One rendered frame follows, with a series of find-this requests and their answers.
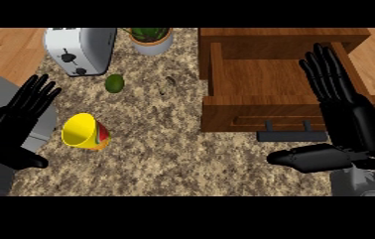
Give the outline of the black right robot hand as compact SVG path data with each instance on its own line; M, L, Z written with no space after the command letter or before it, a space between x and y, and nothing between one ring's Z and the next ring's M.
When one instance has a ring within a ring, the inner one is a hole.
M298 65L318 102L330 144L271 152L267 162L304 174L351 167L375 170L375 106L355 91L329 47L314 44Z

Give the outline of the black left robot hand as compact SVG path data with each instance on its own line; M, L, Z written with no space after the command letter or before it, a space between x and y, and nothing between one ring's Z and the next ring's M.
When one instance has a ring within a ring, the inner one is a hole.
M0 107L0 164L13 170L44 169L48 161L22 145L62 89L48 75L34 74L5 106Z

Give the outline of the yellow cup with red print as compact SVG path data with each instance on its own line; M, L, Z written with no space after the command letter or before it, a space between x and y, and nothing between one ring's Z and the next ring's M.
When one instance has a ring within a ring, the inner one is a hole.
M109 132L88 113L73 115L62 129L62 141L75 148L98 151L110 140Z

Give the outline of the open wooden drawer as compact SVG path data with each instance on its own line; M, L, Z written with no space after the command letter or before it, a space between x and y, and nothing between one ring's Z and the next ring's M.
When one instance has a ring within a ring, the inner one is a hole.
M289 59L227 59L220 43L197 47L199 77L208 81L202 98L205 132L255 132L271 123L279 131L299 131L302 124L324 128L301 56Z

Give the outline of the green avocado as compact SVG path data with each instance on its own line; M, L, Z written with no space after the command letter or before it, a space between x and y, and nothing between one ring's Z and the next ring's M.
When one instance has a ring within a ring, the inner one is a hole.
M104 80L104 90L109 93L119 93L124 88L124 79L119 74L112 74Z

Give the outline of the silver toaster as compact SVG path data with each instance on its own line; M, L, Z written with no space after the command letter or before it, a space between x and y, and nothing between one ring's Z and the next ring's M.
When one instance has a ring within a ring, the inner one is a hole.
M67 76L106 73L116 28L47 28L44 48Z

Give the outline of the wooden cabinet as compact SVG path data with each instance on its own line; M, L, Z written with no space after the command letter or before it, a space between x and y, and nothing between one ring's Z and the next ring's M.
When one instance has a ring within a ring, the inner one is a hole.
M225 60L293 60L314 43L338 42L349 53L369 36L366 28L199 28L199 78L208 78L214 43Z

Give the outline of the potted green plant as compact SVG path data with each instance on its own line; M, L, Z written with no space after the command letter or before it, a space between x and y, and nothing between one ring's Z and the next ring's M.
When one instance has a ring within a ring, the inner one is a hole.
M134 49L146 56L162 54L172 44L171 28L122 28L128 33Z

